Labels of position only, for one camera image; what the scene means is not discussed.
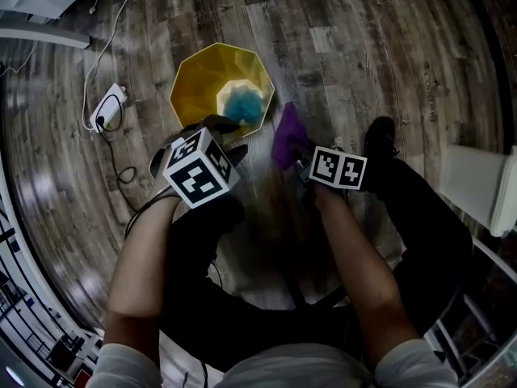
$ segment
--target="white power adapter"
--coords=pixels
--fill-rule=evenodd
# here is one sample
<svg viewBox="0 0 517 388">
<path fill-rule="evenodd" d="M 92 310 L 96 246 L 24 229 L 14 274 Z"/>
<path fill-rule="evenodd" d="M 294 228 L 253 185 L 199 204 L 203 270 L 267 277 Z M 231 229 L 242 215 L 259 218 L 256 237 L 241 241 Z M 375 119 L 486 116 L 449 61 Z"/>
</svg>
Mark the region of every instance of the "white power adapter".
<svg viewBox="0 0 517 388">
<path fill-rule="evenodd" d="M 123 86 L 119 86 L 116 83 L 113 83 L 109 91 L 106 92 L 105 96 L 101 99 L 99 105 L 97 105 L 97 108 L 94 110 L 94 113 L 90 117 L 90 123 L 95 132 L 101 133 L 103 131 L 101 126 L 108 128 L 111 119 L 113 119 L 113 116 L 115 116 L 115 114 L 119 111 L 119 102 L 117 102 L 116 98 L 119 100 L 120 105 L 122 105 L 128 96 L 126 95 L 126 91 Z M 102 125 L 97 125 L 98 118 L 102 118 Z"/>
</svg>

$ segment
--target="black cable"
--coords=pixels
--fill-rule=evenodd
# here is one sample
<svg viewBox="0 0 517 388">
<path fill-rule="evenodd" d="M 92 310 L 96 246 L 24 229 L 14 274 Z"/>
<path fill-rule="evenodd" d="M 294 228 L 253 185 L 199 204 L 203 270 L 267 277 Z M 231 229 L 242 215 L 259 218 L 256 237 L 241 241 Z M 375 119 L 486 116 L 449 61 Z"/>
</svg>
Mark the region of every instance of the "black cable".
<svg viewBox="0 0 517 388">
<path fill-rule="evenodd" d="M 203 375 L 204 375 L 204 384 L 203 388 L 208 388 L 208 371 L 207 371 L 207 365 L 201 361 L 201 368 L 203 368 Z"/>
<path fill-rule="evenodd" d="M 116 128 L 114 129 L 106 129 L 104 127 L 104 118 L 103 116 L 99 116 L 99 113 L 100 111 L 102 110 L 104 104 L 107 102 L 108 99 L 110 99 L 111 97 L 115 98 L 116 99 L 116 102 L 119 104 L 119 113 L 120 113 L 120 120 L 119 120 L 119 124 L 116 126 Z M 99 109 L 97 110 L 97 116 L 95 117 L 95 126 L 97 127 L 97 130 L 99 131 L 100 133 L 100 136 L 103 138 L 103 140 L 106 142 L 106 145 L 107 147 L 109 148 L 110 150 L 110 156 L 111 156 L 111 166 L 113 167 L 113 172 L 115 172 L 115 176 L 116 176 L 116 186 L 118 187 L 119 191 L 120 191 L 120 194 L 122 195 L 122 197 L 124 198 L 124 201 L 126 202 L 126 204 L 128 205 L 128 207 L 134 212 L 136 213 L 137 210 L 133 207 L 133 205 L 131 204 L 131 202 L 129 201 L 129 199 L 127 198 L 127 196 L 124 194 L 124 191 L 122 190 L 122 187 L 120 186 L 121 184 L 124 184 L 124 185 L 127 185 L 129 183 L 131 183 L 135 177 L 137 176 L 137 168 L 135 166 L 130 166 L 130 167 L 125 167 L 121 172 L 118 172 L 117 169 L 116 169 L 116 163 L 115 163 L 115 153 L 113 152 L 113 147 L 111 145 L 111 141 L 108 140 L 106 138 L 106 136 L 104 135 L 104 132 L 107 132 L 107 133 L 114 133 L 115 131 L 118 131 L 121 127 L 122 127 L 122 124 L 124 123 L 124 109 L 122 108 L 122 104 L 120 103 L 120 99 L 118 98 L 117 95 L 115 94 L 110 94 L 106 97 L 106 99 L 100 104 L 100 107 Z M 129 178 L 129 179 L 123 179 L 122 178 L 122 174 L 125 173 L 126 171 L 133 171 L 132 173 L 132 176 Z"/>
<path fill-rule="evenodd" d="M 216 262 L 212 261 L 211 265 L 216 269 L 217 275 L 219 276 L 219 286 L 221 287 L 221 289 L 225 290 L 223 288 L 223 280 L 221 278 L 221 272 L 219 272 L 219 268 L 217 267 Z"/>
<path fill-rule="evenodd" d="M 151 205 L 153 205 L 154 203 L 157 203 L 159 202 L 160 200 L 164 200 L 166 198 L 171 198 L 171 197 L 175 197 L 175 198 L 179 198 L 179 195 L 178 194 L 167 194 L 167 195 L 163 195 L 164 192 L 167 192 L 171 189 L 172 187 L 169 186 L 167 187 L 165 190 L 163 190 L 162 192 L 160 192 L 160 194 L 158 194 L 157 196 L 153 197 L 152 200 L 149 200 L 147 201 L 147 203 L 145 203 L 144 205 L 142 205 L 142 207 L 135 213 L 134 216 L 132 216 L 131 220 L 129 220 L 129 223 L 126 227 L 126 232 L 125 232 L 125 235 L 124 237 L 127 238 L 129 236 L 129 233 L 131 232 L 131 229 L 132 227 L 134 226 L 134 224 L 137 222 L 138 218 L 142 215 L 142 213 L 148 209 Z"/>
<path fill-rule="evenodd" d="M 188 381 L 188 372 L 186 372 L 185 376 L 183 377 L 183 384 L 181 385 L 181 388 L 185 388 L 187 381 Z"/>
</svg>

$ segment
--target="blue object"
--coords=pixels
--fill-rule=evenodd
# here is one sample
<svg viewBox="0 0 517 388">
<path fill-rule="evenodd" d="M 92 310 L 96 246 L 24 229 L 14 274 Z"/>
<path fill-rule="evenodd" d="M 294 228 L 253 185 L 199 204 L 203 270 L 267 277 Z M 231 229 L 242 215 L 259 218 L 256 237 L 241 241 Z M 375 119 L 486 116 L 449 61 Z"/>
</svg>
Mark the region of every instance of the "blue object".
<svg viewBox="0 0 517 388">
<path fill-rule="evenodd" d="M 259 93 L 247 86 L 232 88 L 223 115 L 238 123 L 243 120 L 245 124 L 254 124 L 262 116 Z"/>
</svg>

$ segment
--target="purple cloth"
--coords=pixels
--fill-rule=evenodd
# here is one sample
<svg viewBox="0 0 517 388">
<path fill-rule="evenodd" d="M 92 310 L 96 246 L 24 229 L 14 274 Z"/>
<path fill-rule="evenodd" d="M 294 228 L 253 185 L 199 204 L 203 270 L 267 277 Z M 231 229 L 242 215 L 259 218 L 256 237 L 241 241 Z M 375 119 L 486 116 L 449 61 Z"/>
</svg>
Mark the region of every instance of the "purple cloth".
<svg viewBox="0 0 517 388">
<path fill-rule="evenodd" d="M 293 163 L 292 150 L 296 146 L 310 147 L 304 125 L 298 120 L 293 102 L 285 104 L 280 125 L 276 130 L 271 159 L 282 170 L 287 170 Z"/>
</svg>

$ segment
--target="white sleeve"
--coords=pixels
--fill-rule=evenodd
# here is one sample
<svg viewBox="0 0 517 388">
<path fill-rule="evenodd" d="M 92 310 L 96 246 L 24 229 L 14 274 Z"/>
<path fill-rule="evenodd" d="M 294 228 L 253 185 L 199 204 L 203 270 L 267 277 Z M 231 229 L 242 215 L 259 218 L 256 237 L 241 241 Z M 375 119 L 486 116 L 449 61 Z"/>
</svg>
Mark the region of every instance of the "white sleeve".
<svg viewBox="0 0 517 388">
<path fill-rule="evenodd" d="M 104 345 L 86 388 L 159 388 L 160 369 L 146 355 L 120 344 Z"/>
<path fill-rule="evenodd" d="M 457 388 L 456 373 L 442 364 L 427 342 L 413 339 L 388 352 L 375 369 L 383 388 Z"/>
</svg>

